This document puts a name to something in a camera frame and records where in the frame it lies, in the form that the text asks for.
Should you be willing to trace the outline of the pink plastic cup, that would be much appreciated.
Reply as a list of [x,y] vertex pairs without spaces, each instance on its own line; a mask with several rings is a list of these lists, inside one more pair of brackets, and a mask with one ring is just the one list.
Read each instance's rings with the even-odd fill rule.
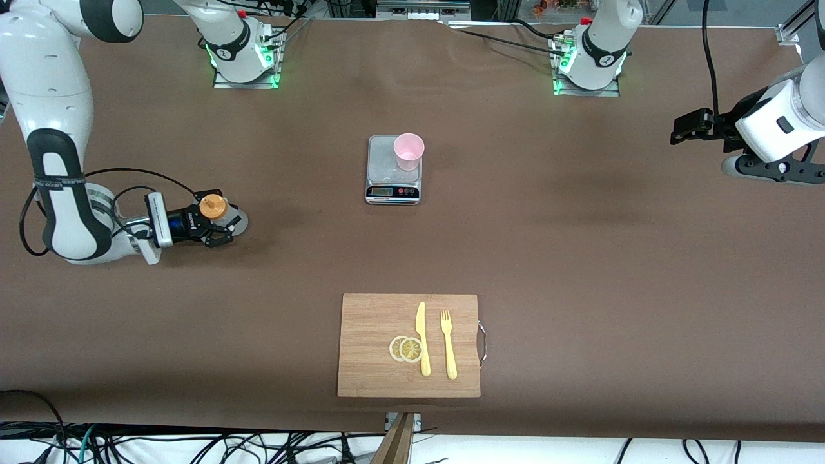
[[420,167],[425,151],[425,143],[419,135],[401,134],[393,144],[396,164],[403,171],[414,171]]

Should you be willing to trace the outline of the clear sauce bottle orange cap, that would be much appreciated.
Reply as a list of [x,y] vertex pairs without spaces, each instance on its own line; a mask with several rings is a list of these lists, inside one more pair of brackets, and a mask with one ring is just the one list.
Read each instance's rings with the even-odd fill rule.
[[209,219],[216,226],[229,228],[229,223],[235,219],[233,235],[244,234],[248,228],[248,216],[236,205],[229,202],[226,197],[212,193],[206,195],[199,202],[200,214]]

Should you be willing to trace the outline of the wooden cutting board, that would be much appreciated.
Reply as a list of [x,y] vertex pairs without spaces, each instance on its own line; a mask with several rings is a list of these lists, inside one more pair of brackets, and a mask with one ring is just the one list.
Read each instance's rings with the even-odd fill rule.
[[[419,338],[416,311],[425,302],[431,375],[419,362],[396,362],[389,344],[397,336]],[[458,377],[446,375],[441,312],[452,320]],[[338,395],[342,398],[478,398],[478,298],[475,295],[349,293],[342,299]]]

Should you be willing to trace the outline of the aluminium frame corner bracket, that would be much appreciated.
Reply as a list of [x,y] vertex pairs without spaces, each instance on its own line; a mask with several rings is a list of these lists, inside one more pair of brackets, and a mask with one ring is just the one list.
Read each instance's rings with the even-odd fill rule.
[[799,30],[814,21],[817,41],[825,50],[825,0],[805,0],[783,23],[776,26],[776,36],[780,44],[796,41]]

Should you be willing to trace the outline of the grey metal frame rail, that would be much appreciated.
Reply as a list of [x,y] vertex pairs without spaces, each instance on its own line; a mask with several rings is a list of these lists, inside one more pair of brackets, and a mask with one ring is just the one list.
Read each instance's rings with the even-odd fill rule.
[[376,0],[375,18],[430,20],[439,23],[471,21],[471,0]]

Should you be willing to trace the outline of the silver digital kitchen scale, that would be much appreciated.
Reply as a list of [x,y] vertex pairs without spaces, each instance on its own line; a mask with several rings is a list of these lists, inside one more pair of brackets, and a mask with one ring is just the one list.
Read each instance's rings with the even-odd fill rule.
[[418,205],[422,199],[423,167],[404,170],[394,151],[396,135],[372,135],[367,145],[364,199],[372,205]]

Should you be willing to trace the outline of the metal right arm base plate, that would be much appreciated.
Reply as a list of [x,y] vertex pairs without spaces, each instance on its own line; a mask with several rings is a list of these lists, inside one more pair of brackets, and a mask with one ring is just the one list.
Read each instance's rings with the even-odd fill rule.
[[265,24],[262,27],[264,35],[251,39],[236,61],[224,62],[211,53],[211,64],[215,69],[214,88],[279,88],[286,47],[283,30]]

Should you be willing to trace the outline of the wooden post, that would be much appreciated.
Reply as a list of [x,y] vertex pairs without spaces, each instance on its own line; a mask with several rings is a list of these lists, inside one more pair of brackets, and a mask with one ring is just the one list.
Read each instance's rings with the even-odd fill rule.
[[414,435],[413,421],[402,413],[386,432],[369,464],[409,464]]

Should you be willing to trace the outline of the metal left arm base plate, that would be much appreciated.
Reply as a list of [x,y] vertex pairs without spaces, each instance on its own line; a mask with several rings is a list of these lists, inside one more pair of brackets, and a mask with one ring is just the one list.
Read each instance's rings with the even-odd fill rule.
[[557,35],[549,39],[553,67],[553,90],[556,96],[619,97],[619,74],[627,58],[604,55],[594,58],[580,49],[576,35]]

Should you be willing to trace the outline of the yellow plastic knife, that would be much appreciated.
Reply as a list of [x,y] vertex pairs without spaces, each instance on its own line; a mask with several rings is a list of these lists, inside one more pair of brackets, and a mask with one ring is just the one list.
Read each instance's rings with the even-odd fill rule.
[[422,347],[419,360],[420,372],[422,376],[428,377],[431,375],[431,363],[427,346],[427,330],[425,329],[425,302],[420,302],[416,311],[415,329]]

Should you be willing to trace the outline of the yellow plastic fork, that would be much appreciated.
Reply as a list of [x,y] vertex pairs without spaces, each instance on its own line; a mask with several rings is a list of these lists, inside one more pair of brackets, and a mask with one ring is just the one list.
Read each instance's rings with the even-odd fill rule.
[[441,330],[445,340],[445,366],[446,375],[448,379],[454,381],[458,377],[458,368],[456,363],[456,355],[454,355],[454,347],[452,343],[452,320],[448,309],[443,309],[441,312]]

